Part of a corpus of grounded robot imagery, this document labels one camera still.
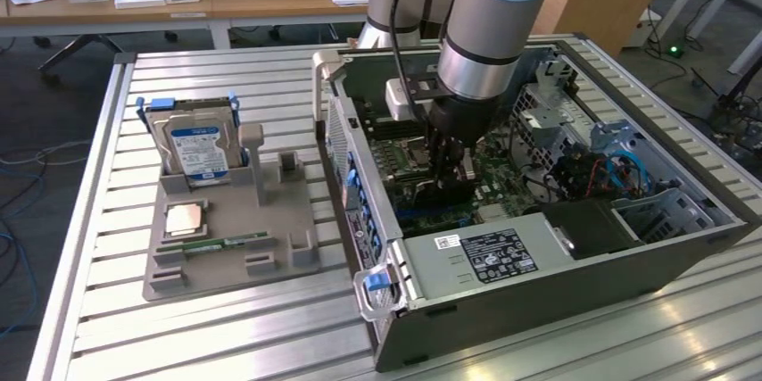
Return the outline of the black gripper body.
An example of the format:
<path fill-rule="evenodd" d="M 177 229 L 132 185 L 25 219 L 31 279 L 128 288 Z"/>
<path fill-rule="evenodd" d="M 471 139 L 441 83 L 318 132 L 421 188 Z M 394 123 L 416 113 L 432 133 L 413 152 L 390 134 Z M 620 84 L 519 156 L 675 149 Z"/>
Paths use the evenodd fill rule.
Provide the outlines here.
<path fill-rule="evenodd" d="M 475 145 L 489 129 L 496 110 L 496 97 L 484 100 L 455 95 L 436 98 L 428 111 L 433 135 Z"/>

